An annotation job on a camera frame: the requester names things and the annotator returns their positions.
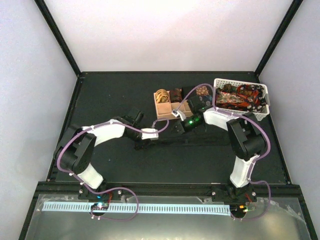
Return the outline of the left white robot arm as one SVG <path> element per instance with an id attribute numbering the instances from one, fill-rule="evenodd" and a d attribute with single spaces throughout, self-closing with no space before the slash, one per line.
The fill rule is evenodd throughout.
<path id="1" fill-rule="evenodd" d="M 136 110 L 97 125 L 70 126 L 54 152 L 58 169 L 87 184 L 90 187 L 89 193 L 95 199 L 103 199 L 108 188 L 102 184 L 102 175 L 91 164 L 94 149 L 104 142 L 121 137 L 135 142 L 157 139 L 159 134 L 155 128 L 138 128 L 143 116 L 143 113 Z"/>

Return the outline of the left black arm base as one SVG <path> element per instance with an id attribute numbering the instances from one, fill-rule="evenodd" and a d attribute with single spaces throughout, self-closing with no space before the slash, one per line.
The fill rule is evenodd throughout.
<path id="1" fill-rule="evenodd" d="M 107 202 L 109 200 L 119 201 L 122 197 L 122 193 L 124 192 L 122 189 L 112 190 L 110 192 L 102 193 L 108 189 L 115 188 L 114 184 L 103 183 L 97 189 L 93 189 L 92 193 L 89 191 L 84 185 L 80 187 L 78 190 L 78 199 L 79 200 L 88 200 L 89 202 L 102 201 Z"/>

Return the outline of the long black tie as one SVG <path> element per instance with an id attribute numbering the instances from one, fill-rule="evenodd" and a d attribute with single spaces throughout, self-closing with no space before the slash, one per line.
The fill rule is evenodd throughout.
<path id="1" fill-rule="evenodd" d="M 152 140 L 152 145 L 149 148 L 155 146 L 225 146 L 230 143 L 229 135 L 226 132 L 216 131 L 205 132 L 204 134 L 191 132 L 170 137 L 161 136 Z"/>

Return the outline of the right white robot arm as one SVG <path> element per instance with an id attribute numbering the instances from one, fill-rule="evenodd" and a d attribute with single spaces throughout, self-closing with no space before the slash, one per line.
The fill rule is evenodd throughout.
<path id="1" fill-rule="evenodd" d="M 240 201 L 245 195 L 244 186 L 251 181 L 251 174 L 256 162 L 262 157 L 262 151 L 269 153 L 271 144 L 266 132 L 261 128 L 258 119 L 252 112 L 237 114 L 220 109 L 216 106 L 204 106 L 197 109 L 192 116 L 187 117 L 180 108 L 173 109 L 171 114 L 180 118 L 175 131 L 186 133 L 195 127 L 206 124 L 226 130 L 235 154 L 235 162 L 228 187 L 228 198 L 234 202 Z"/>

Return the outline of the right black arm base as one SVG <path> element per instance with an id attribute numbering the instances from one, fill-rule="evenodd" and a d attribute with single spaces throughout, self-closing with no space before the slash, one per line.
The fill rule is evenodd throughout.
<path id="1" fill-rule="evenodd" d="M 216 202 L 242 204 L 256 202 L 257 198 L 253 186 L 249 183 L 244 187 L 237 188 L 232 183 L 214 184 L 211 186 L 211 197 Z"/>

